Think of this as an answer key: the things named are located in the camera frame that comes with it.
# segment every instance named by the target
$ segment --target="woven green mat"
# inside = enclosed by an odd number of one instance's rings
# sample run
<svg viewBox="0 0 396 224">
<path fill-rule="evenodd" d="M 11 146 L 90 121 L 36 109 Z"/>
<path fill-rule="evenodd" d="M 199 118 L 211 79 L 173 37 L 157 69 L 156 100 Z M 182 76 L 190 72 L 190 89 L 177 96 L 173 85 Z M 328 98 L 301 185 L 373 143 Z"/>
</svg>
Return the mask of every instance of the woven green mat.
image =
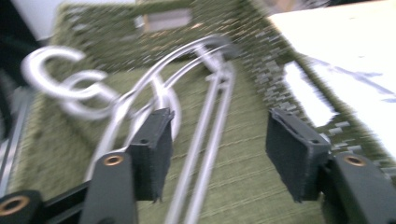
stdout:
<svg viewBox="0 0 396 224">
<path fill-rule="evenodd" d="M 134 27 L 134 18 L 138 16 L 178 8 L 191 10 L 192 20 L 185 27 L 148 34 L 141 34 Z M 285 109 L 309 122 L 282 81 L 286 63 L 297 62 L 322 92 L 322 97 L 339 113 L 329 124 L 316 128 L 331 139 L 333 149 L 338 146 L 334 153 L 361 147 L 369 159 L 380 161 L 380 167 L 395 163 L 354 118 L 349 107 L 335 97 L 292 50 L 265 15 L 261 0 L 66 4 L 60 7 L 51 44 L 79 49 L 87 58 L 79 63 L 52 60 L 48 64 L 49 72 L 62 81 L 76 71 L 100 69 L 110 74 L 105 81 L 107 85 L 125 92 L 149 67 L 178 47 L 207 35 L 229 36 L 242 54 L 233 61 L 237 80 L 201 221 L 320 223 L 319 204 L 295 204 L 264 153 L 269 108 Z M 170 65 L 162 75 L 169 76 L 182 64 L 185 62 Z M 163 203 L 139 203 L 142 223 L 160 223 L 164 218 L 205 98 L 207 83 L 203 77 L 207 73 L 198 67 L 175 87 L 182 104 L 183 124 L 175 142 Z M 148 89 L 141 104 L 149 97 Z M 8 191 L 39 189 L 48 199 L 80 184 L 105 127 L 105 120 L 91 122 L 71 118 L 56 101 L 38 94 Z M 123 127 L 120 141 L 125 134 Z"/>
</svg>

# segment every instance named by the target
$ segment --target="silver metal hook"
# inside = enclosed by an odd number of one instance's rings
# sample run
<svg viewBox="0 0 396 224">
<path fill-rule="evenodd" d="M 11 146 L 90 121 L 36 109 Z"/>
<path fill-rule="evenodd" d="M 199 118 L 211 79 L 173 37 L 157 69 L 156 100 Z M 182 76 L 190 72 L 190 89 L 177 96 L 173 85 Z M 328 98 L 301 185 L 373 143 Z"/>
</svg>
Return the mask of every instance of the silver metal hook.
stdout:
<svg viewBox="0 0 396 224">
<path fill-rule="evenodd" d="M 62 84 L 67 89 L 72 90 L 72 88 L 79 82 L 89 79 L 92 80 L 95 77 L 100 81 L 103 77 L 106 77 L 106 73 L 97 70 L 85 70 L 68 77 Z M 69 115 L 82 119 L 96 120 L 107 118 L 111 112 L 112 102 L 118 99 L 120 95 L 100 82 L 97 82 L 96 85 L 102 90 L 98 95 L 99 100 L 104 101 L 104 103 L 108 103 L 106 108 L 92 109 L 82 105 L 78 100 L 62 100 L 60 102 L 62 109 Z"/>
<path fill-rule="evenodd" d="M 86 100 L 98 95 L 102 91 L 101 87 L 97 84 L 92 84 L 84 90 L 69 90 L 61 83 L 52 79 L 47 73 L 45 61 L 55 57 L 78 62 L 85 57 L 85 54 L 76 49 L 60 46 L 48 46 L 35 50 L 21 63 L 21 70 L 26 81 L 47 95 L 63 100 Z M 95 71 L 91 71 L 91 74 L 92 79 L 90 80 L 92 81 L 102 80 L 106 77 L 103 76 L 103 73 L 96 74 Z"/>
</svg>

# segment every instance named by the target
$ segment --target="metal bar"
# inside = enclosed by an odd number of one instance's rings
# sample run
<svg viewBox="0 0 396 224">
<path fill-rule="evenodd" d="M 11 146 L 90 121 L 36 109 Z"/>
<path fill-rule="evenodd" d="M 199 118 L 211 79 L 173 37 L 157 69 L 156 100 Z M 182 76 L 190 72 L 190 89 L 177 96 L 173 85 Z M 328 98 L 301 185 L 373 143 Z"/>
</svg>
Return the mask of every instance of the metal bar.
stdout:
<svg viewBox="0 0 396 224">
<path fill-rule="evenodd" d="M 2 173 L 0 183 L 0 197 L 4 196 L 7 191 L 8 180 L 11 173 L 12 164 L 14 163 L 15 156 L 17 154 L 19 141 L 22 134 L 23 124 L 26 120 L 30 104 L 32 103 L 32 90 L 21 89 L 21 105 L 19 107 L 18 117 L 15 123 L 15 127 L 12 136 L 9 140 L 9 149 L 5 155 L 4 171 Z"/>
<path fill-rule="evenodd" d="M 9 145 L 9 139 L 6 139 L 0 146 L 0 183 L 1 177 L 3 176 L 4 166 L 7 163 L 7 150 Z"/>
<path fill-rule="evenodd" d="M 233 94 L 234 74 L 233 72 L 227 72 L 224 82 L 220 83 L 219 87 L 223 90 L 221 95 L 221 102 L 219 105 L 218 113 L 216 115 L 213 130 L 210 134 L 209 143 L 205 152 L 205 157 L 201 171 L 198 175 L 198 180 L 195 185 L 194 192 L 192 194 L 189 209 L 187 211 L 185 222 L 186 224 L 197 223 L 199 214 L 201 212 L 202 205 L 204 203 L 205 195 L 207 192 L 207 186 L 212 175 L 213 165 L 216 160 L 216 156 L 219 149 L 219 143 L 221 140 L 222 130 L 227 119 L 227 111 L 231 102 Z"/>
<path fill-rule="evenodd" d="M 212 114 L 213 107 L 219 91 L 220 74 L 211 75 L 208 77 L 210 81 L 209 90 L 205 98 L 205 104 L 199 122 L 195 129 L 194 136 L 191 141 L 191 145 L 188 151 L 186 161 L 183 166 L 183 170 L 178 180 L 177 187 L 173 201 L 171 202 L 168 214 L 166 216 L 166 224 L 177 224 L 180 213 L 184 204 L 184 201 L 189 190 L 191 177 L 195 168 L 195 164 L 198 160 L 199 151 L 204 142 L 205 132 L 210 121 L 210 115 Z"/>
<path fill-rule="evenodd" d="M 105 133 L 103 134 L 102 140 L 97 146 L 97 149 L 94 152 L 94 155 L 92 157 L 92 161 L 90 163 L 89 169 L 87 171 L 87 174 L 85 176 L 85 180 L 89 180 L 92 176 L 93 172 L 93 166 L 102 155 L 106 154 L 108 151 L 110 151 L 112 146 L 114 145 L 115 141 L 115 136 L 118 133 L 118 130 L 120 128 L 120 125 L 122 121 L 124 120 L 125 116 L 127 115 L 131 105 L 133 104 L 134 100 L 136 99 L 137 95 L 144 89 L 144 87 L 152 82 L 152 86 L 155 87 L 153 88 L 155 91 L 159 89 L 158 86 L 156 86 L 155 80 L 159 83 L 163 83 L 161 80 L 159 80 L 158 74 L 160 71 L 168 65 L 170 62 L 172 62 L 175 58 L 189 53 L 192 50 L 198 50 L 198 55 L 200 56 L 200 60 L 204 61 L 206 65 L 212 64 L 210 68 L 212 69 L 218 69 L 219 66 L 221 65 L 221 61 L 214 62 L 214 57 L 209 55 L 209 53 L 205 50 L 203 47 L 204 44 L 209 44 L 209 45 L 225 45 L 225 47 L 230 48 L 224 51 L 224 53 L 227 54 L 232 54 L 233 52 L 237 52 L 237 48 L 235 48 L 233 45 L 229 44 L 230 41 L 221 36 L 216 36 L 216 35 L 210 35 L 207 37 L 204 37 L 202 39 L 199 39 L 197 41 L 191 42 L 188 45 L 183 46 L 180 49 L 177 49 L 173 51 L 171 54 L 166 55 L 163 57 L 160 61 L 158 61 L 156 64 L 154 64 L 147 72 L 145 75 L 143 75 L 131 88 L 130 91 L 126 92 L 117 100 L 117 102 L 113 106 L 113 110 L 111 112 L 111 117 L 110 117 L 110 123 L 108 124 Z M 155 92 L 155 96 L 157 101 L 161 101 L 164 99 L 164 97 L 161 97 L 157 92 Z M 164 102 L 157 102 L 157 105 L 164 105 Z"/>
</svg>

